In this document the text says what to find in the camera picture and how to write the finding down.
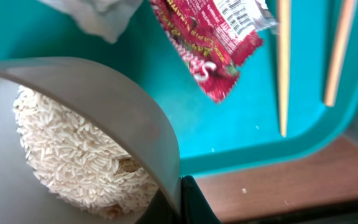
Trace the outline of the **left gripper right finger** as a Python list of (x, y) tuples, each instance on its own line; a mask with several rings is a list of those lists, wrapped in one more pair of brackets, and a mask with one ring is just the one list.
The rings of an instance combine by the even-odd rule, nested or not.
[(183, 224), (221, 224), (195, 179), (190, 175), (181, 179), (181, 222)]

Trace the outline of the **white napkin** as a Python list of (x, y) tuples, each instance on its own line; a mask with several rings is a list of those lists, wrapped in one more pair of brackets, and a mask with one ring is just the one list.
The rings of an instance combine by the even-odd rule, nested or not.
[(87, 34), (117, 42), (142, 0), (39, 0), (72, 17)]

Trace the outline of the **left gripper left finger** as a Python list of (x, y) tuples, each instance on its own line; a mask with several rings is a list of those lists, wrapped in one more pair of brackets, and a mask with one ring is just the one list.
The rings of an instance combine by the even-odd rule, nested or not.
[(135, 224), (178, 224), (179, 218), (161, 190), (157, 190), (145, 212)]

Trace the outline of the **wooden chopstick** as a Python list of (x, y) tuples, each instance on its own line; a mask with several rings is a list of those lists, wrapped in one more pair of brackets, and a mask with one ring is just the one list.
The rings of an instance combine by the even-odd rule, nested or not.
[(291, 0), (277, 1), (277, 90), (280, 134), (287, 136), (290, 91)]
[(324, 104), (328, 107), (333, 107), (336, 102), (357, 3), (358, 0), (344, 0), (339, 12), (324, 90)]

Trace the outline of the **white rice pile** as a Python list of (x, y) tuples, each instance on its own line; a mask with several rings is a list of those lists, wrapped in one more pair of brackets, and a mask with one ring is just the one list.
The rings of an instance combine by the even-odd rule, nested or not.
[(106, 219), (149, 205), (157, 184), (93, 123), (25, 86), (18, 87), (13, 112), (26, 163), (57, 198)]

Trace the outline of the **grey bowl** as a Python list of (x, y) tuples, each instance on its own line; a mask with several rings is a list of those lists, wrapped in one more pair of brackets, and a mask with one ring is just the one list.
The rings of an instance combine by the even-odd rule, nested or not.
[(57, 199), (25, 163), (13, 102), (27, 86), (90, 120), (150, 174), (180, 214), (180, 154), (175, 132), (159, 105), (125, 75), (73, 57), (0, 60), (0, 223), (103, 223)]

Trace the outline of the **red snack wrapper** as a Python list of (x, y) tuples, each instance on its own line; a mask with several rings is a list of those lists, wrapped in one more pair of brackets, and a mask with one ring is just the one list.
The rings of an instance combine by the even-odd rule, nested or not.
[(151, 0), (165, 34), (196, 83), (215, 103), (239, 79), (239, 67), (263, 44), (258, 33), (276, 29), (265, 1)]

